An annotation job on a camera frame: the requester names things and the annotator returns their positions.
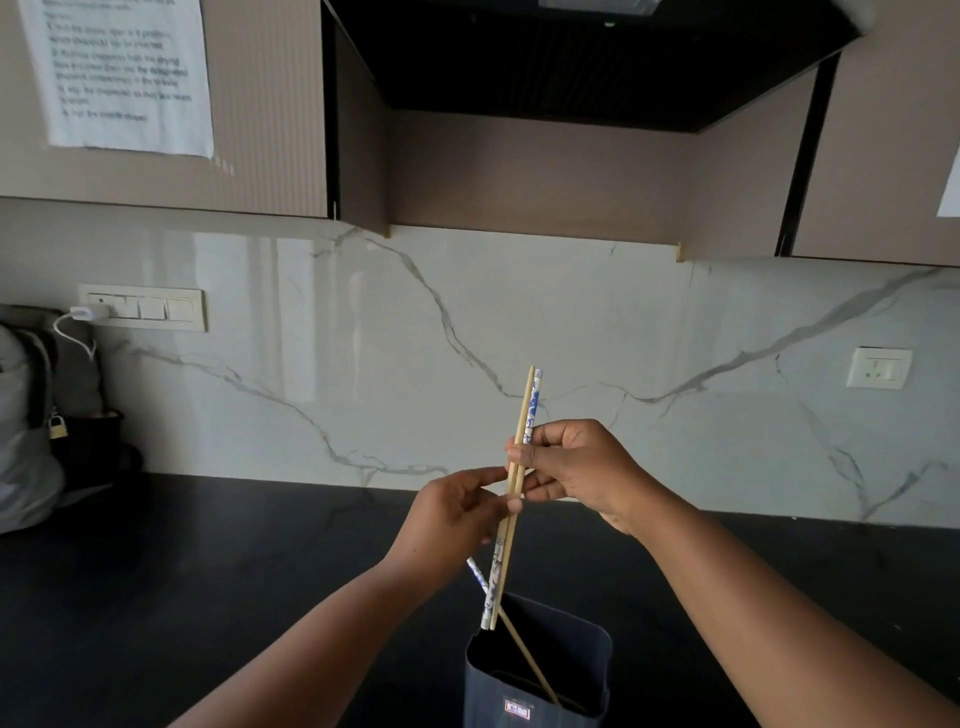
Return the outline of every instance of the hand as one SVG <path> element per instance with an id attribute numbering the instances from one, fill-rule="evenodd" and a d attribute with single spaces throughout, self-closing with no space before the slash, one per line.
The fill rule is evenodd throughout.
<path id="1" fill-rule="evenodd" d="M 530 500 L 575 497 L 619 531 L 630 533 L 632 496 L 666 491 L 596 420 L 559 420 L 534 427 L 530 445 L 505 446 L 511 462 L 533 468 L 523 478 Z"/>
<path id="2" fill-rule="evenodd" d="M 424 598 L 438 591 L 500 521 L 520 511 L 518 496 L 483 490 L 506 477 L 503 468 L 480 468 L 431 480 L 414 498 L 381 566 L 409 579 Z"/>

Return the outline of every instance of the padlock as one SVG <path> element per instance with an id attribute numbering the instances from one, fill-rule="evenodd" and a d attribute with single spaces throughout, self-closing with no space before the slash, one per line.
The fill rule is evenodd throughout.
<path id="1" fill-rule="evenodd" d="M 50 427 L 51 440 L 59 440 L 61 437 L 67 436 L 66 422 L 63 421 L 63 417 L 60 415 L 51 415 L 48 426 Z"/>

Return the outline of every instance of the charging cable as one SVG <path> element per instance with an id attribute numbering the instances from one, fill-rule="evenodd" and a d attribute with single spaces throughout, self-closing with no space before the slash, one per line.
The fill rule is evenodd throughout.
<path id="1" fill-rule="evenodd" d="M 97 342 L 93 342 L 93 346 L 87 346 L 80 339 L 75 339 L 68 333 L 63 333 L 60 330 L 60 322 L 66 321 L 67 319 L 73 319 L 74 321 L 100 321 L 101 319 L 108 319 L 110 317 L 110 307 L 105 303 L 91 303 L 89 305 L 72 305 L 70 306 L 70 312 L 64 313 L 54 322 L 54 332 L 58 336 L 62 336 L 67 341 L 72 341 L 77 346 L 83 348 L 86 352 L 86 355 L 90 357 L 90 361 L 93 361 L 93 357 L 97 353 Z"/>

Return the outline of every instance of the light switch panel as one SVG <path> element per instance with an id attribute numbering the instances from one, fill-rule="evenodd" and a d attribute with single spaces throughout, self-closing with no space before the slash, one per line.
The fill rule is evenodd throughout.
<path id="1" fill-rule="evenodd" d="M 913 351 L 910 349 L 858 347 L 853 352 L 847 386 L 903 389 L 912 362 Z"/>
<path id="2" fill-rule="evenodd" d="M 79 283 L 80 303 L 106 303 L 111 316 L 97 326 L 206 331 L 204 292 L 191 288 Z"/>

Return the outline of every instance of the black countertop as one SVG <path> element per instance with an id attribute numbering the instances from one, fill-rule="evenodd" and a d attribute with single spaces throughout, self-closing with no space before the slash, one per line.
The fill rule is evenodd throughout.
<path id="1" fill-rule="evenodd" d="M 372 566 L 413 496 L 153 475 L 0 536 L 0 724 L 166 725 Z M 960 531 L 718 518 L 960 701 Z M 579 504 L 528 504 L 510 590 L 610 632 L 607 725 L 756 725 L 644 549 Z M 390 640 L 342 725 L 460 725 L 482 606 L 464 567 Z"/>

